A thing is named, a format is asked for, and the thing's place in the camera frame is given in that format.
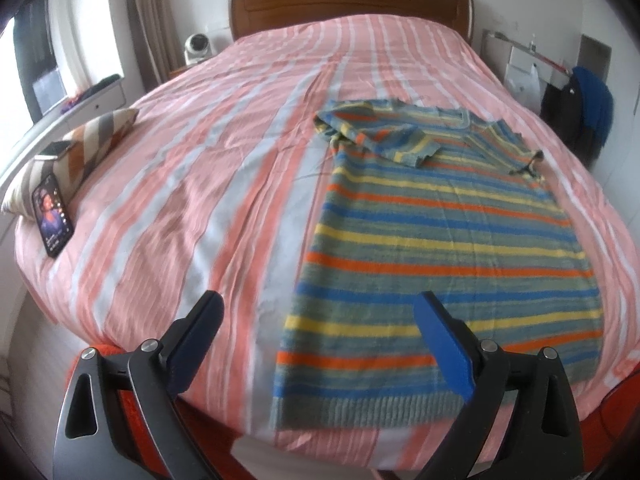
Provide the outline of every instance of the pillow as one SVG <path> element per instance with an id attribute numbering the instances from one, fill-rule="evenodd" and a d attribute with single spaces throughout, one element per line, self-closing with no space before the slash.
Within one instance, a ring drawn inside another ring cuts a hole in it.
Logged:
<path id="1" fill-rule="evenodd" d="M 62 139 L 73 139 L 75 145 L 59 160 L 32 158 L 27 162 L 9 185 L 1 211 L 35 220 L 31 194 L 49 173 L 56 176 L 68 204 L 94 168 L 129 133 L 137 116 L 136 108 L 115 110 L 66 134 Z"/>

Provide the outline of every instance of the smartphone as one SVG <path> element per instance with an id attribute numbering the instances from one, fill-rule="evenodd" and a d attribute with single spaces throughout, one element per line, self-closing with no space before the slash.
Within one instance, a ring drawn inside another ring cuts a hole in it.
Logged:
<path id="1" fill-rule="evenodd" d="M 58 160 L 76 143 L 75 140 L 54 140 L 35 156 L 36 160 Z"/>
<path id="2" fill-rule="evenodd" d="M 74 227 L 53 173 L 48 174 L 36 187 L 31 202 L 44 248 L 51 258 L 55 258 L 74 234 Z"/>

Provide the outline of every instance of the wooden headboard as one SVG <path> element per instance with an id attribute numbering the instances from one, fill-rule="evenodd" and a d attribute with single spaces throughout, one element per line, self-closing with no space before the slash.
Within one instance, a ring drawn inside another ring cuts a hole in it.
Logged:
<path id="1" fill-rule="evenodd" d="M 352 14 L 416 16 L 442 23 L 471 41 L 473 0 L 229 0 L 233 38 Z"/>

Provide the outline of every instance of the pink striped bedspread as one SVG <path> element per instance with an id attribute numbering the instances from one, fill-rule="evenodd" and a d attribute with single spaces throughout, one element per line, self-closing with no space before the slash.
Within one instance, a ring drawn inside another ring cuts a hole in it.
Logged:
<path id="1" fill-rule="evenodd" d="M 640 360 L 636 247 L 600 186 L 517 104 L 452 30 L 417 18 L 351 16 L 242 38 L 142 98 L 132 134 L 70 204 L 76 233 L 47 258 L 35 224 L 16 257 L 48 316 L 87 341 L 133 349 L 204 290 L 225 322 L 185 398 L 285 450 L 342 464 L 421 468 L 450 421 L 392 430 L 270 430 L 274 363 L 302 254 L 332 170 L 314 113 L 329 100 L 396 97 L 504 118 L 545 152 L 604 302 L 596 376 L 575 389 L 581 417 Z M 497 450 L 508 413 L 484 448 Z"/>

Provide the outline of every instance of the silver bolt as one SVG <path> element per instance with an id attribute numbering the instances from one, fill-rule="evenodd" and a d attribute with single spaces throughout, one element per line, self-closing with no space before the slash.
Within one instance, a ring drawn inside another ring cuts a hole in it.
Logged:
<path id="1" fill-rule="evenodd" d="M 558 352 L 551 348 L 551 346 L 546 347 L 542 353 L 547 359 L 555 359 L 558 357 Z"/>
<path id="2" fill-rule="evenodd" d="M 157 339 L 147 339 L 146 341 L 143 341 L 142 345 L 140 345 L 140 349 L 143 352 L 153 352 L 156 348 L 158 348 Z"/>
<path id="3" fill-rule="evenodd" d="M 95 348 L 85 348 L 84 350 L 82 350 L 82 353 L 80 354 L 80 357 L 82 359 L 84 359 L 85 361 L 88 361 L 89 359 L 93 358 L 95 355 Z"/>
<path id="4" fill-rule="evenodd" d="M 495 352 L 498 349 L 498 345 L 491 339 L 482 339 L 480 342 L 480 348 L 485 352 Z"/>

